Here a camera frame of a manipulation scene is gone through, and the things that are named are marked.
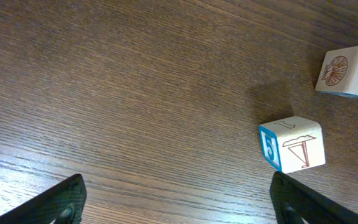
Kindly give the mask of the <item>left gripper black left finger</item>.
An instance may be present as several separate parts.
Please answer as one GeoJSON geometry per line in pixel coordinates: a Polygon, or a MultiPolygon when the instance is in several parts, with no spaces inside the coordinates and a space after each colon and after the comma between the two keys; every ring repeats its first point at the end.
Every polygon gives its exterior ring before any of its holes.
{"type": "Polygon", "coordinates": [[[0,216],[0,224],[80,224],[87,192],[81,174],[74,174],[0,216]]]}

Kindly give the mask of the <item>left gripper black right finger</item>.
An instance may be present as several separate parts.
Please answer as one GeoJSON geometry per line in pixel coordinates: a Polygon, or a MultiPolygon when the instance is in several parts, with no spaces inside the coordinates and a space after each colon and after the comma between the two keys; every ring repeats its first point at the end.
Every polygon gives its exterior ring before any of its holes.
{"type": "Polygon", "coordinates": [[[358,224],[358,214],[276,171],[270,197],[278,224],[358,224]]]}

